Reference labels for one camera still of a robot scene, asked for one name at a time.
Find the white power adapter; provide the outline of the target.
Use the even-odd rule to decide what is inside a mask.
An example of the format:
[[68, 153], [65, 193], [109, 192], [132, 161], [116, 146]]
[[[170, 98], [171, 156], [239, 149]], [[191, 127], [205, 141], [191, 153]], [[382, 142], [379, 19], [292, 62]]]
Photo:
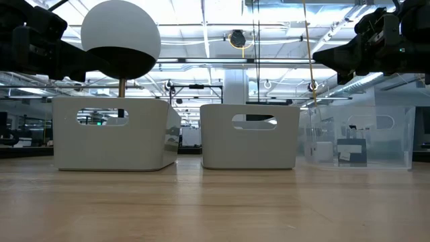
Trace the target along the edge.
[[320, 165], [333, 163], [333, 143], [329, 141], [306, 143], [304, 154], [306, 161], [310, 164]]

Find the small black labelled device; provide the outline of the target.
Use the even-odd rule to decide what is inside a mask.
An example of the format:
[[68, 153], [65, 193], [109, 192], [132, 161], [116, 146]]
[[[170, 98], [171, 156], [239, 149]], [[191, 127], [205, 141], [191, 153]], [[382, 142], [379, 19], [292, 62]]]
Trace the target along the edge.
[[363, 138], [342, 138], [337, 140], [338, 164], [345, 167], [366, 167], [367, 145]]

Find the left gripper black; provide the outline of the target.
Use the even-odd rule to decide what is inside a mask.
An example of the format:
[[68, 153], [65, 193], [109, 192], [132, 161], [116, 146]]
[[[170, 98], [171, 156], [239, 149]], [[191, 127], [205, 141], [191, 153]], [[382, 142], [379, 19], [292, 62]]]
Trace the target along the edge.
[[85, 82], [87, 72], [110, 67], [106, 60], [61, 41], [67, 23], [57, 14], [30, 6], [24, 16], [23, 24], [12, 31], [15, 71]]

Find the white plastic handled bin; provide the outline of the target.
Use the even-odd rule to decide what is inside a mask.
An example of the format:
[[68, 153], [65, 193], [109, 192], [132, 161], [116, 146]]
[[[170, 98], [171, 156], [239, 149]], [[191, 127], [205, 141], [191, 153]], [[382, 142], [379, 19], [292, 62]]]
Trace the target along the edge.
[[201, 106], [202, 166], [225, 170], [295, 168], [299, 116], [296, 106]]
[[[81, 124], [84, 108], [115, 108], [126, 118]], [[177, 159], [181, 116], [159, 99], [56, 97], [52, 101], [54, 166], [61, 171], [157, 171]]]

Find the clear plastic handled bin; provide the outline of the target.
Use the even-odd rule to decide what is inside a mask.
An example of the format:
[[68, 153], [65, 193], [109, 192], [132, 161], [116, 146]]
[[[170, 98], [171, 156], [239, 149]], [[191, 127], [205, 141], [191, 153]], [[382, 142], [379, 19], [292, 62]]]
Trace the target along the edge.
[[[400, 169], [412, 167], [415, 108], [408, 106], [318, 106], [300, 113], [298, 160], [320, 169]], [[363, 138], [367, 145], [366, 167], [338, 164], [337, 140]], [[306, 143], [333, 143], [333, 163], [310, 164]]]

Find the black background rig frame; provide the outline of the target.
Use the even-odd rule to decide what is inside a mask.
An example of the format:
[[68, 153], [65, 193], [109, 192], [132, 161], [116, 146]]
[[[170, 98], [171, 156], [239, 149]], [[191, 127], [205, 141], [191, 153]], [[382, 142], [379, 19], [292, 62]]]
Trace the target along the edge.
[[178, 110], [199, 110], [202, 105], [224, 103], [222, 85], [189, 84], [168, 86], [167, 101]]

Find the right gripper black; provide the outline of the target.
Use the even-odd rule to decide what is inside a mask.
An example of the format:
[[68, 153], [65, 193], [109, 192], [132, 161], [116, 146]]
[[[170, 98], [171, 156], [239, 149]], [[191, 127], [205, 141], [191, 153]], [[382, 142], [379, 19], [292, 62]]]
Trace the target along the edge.
[[363, 16], [355, 25], [357, 34], [347, 44], [317, 51], [312, 58], [337, 72], [337, 84], [345, 85], [356, 75], [401, 71], [400, 20], [385, 8]]

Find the white globe table lamp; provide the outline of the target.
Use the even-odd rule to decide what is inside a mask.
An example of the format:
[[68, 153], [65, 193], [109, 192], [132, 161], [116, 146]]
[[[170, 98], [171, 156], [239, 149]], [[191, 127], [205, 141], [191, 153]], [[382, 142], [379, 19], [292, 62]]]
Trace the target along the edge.
[[153, 18], [125, 0], [107, 0], [91, 8], [81, 26], [83, 50], [108, 62], [104, 75], [117, 79], [118, 96], [126, 82], [146, 75], [161, 53], [161, 35]]

